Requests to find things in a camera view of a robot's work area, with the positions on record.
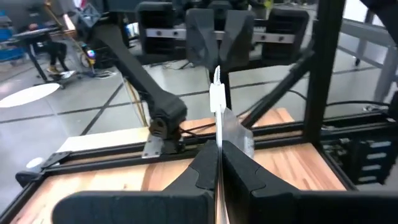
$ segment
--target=workbench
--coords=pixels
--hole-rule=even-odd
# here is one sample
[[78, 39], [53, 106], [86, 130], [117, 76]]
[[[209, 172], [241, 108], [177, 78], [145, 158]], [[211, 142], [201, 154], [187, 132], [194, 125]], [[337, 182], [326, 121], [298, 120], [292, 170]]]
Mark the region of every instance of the workbench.
[[[181, 127], [190, 129], [213, 121], [213, 118], [186, 121]], [[289, 113], [279, 108], [270, 110], [255, 126], [291, 121], [293, 119]], [[214, 131], [215, 127], [212, 127], [198, 133]], [[84, 151], [144, 142], [148, 134], [147, 128], [135, 128], [71, 137], [58, 151]], [[71, 162], [82, 163], [122, 156], [127, 156], [127, 154]], [[256, 150], [254, 160], [298, 189], [345, 190], [343, 184], [311, 144]], [[67, 195], [82, 190], [163, 190], [187, 168], [191, 161], [192, 159], [184, 159], [47, 177], [12, 223], [51, 223], [51, 213], [55, 204]]]

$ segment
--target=wooden board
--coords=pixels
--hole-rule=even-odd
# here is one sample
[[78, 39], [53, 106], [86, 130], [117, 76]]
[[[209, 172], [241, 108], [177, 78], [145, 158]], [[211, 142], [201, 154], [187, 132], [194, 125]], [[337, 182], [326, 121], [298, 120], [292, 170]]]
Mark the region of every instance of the wooden board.
[[[292, 121], [292, 118], [288, 112], [285, 109], [277, 109], [268, 112], [257, 125], [289, 121]], [[183, 127], [188, 129], [211, 122], [212, 119], [187, 121]], [[107, 134], [111, 136], [109, 140], [112, 139], [111, 142], [108, 142], [109, 145], [116, 144], [118, 139], [125, 144], [137, 141], [138, 136], [143, 136], [146, 139], [147, 131], [137, 130], [71, 138], [72, 140], [68, 140], [61, 149], [82, 150], [81, 144], [84, 144], [86, 149], [92, 149], [97, 147], [97, 140], [106, 141]], [[132, 137], [130, 142], [124, 139], [128, 136]], [[254, 160], [273, 174], [302, 190], [345, 190], [311, 144], [256, 151]], [[187, 168], [191, 161], [191, 159], [185, 159], [49, 177], [12, 223], [51, 223], [51, 211], [55, 204], [67, 195], [82, 190], [163, 190]]]

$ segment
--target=desk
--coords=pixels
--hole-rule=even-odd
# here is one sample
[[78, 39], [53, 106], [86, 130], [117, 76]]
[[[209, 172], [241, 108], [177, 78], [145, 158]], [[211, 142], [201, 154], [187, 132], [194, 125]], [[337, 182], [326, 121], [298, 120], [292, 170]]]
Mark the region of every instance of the desk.
[[[285, 109], [271, 110], [256, 125], [285, 123], [292, 118]], [[212, 118], [186, 121], [182, 128], [212, 123]], [[209, 128], [204, 133], [214, 131]], [[147, 128], [127, 129], [67, 139], [59, 151], [82, 151], [97, 147], [142, 142]], [[326, 162], [311, 144], [258, 150], [254, 160], [288, 183], [303, 190], [345, 190]], [[82, 190], [163, 190], [175, 180], [192, 159], [120, 167], [47, 178], [12, 223], [51, 223], [55, 204]]]

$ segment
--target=table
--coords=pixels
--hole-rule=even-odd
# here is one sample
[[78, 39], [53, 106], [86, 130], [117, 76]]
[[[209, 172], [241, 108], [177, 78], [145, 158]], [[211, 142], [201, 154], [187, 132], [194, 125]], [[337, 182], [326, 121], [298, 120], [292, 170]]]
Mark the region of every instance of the table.
[[[293, 119], [289, 113], [279, 108], [270, 110], [255, 126], [290, 121]], [[213, 118], [186, 121], [182, 123], [182, 128], [189, 129], [212, 122]], [[214, 128], [209, 128], [201, 133], [213, 131]], [[142, 142], [147, 139], [148, 133], [147, 128], [136, 128], [71, 137], [58, 151], [83, 151]], [[311, 144], [257, 150], [254, 160], [302, 190], [345, 190]], [[12, 223], [51, 223], [51, 212], [55, 204], [67, 195], [82, 190], [163, 190], [187, 168], [191, 161], [192, 159], [185, 159], [48, 177]]]

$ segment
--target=person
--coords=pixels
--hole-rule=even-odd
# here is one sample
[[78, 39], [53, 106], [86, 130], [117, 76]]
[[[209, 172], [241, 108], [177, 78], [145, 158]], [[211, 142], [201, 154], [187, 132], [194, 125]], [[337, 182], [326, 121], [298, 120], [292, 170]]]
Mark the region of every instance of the person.
[[[36, 23], [29, 24], [28, 29], [30, 31], [39, 29], [39, 25]], [[31, 40], [37, 44], [38, 42], [43, 42], [44, 50], [50, 55], [50, 65], [47, 68], [47, 71], [52, 75], [60, 75], [61, 72], [56, 67], [57, 59], [60, 62], [60, 65], [64, 72], [68, 72], [69, 68], [65, 64], [65, 59], [67, 57], [67, 45], [61, 42], [55, 42], [51, 40], [51, 37], [46, 34], [43, 36], [39, 36], [38, 38], [34, 38]]]

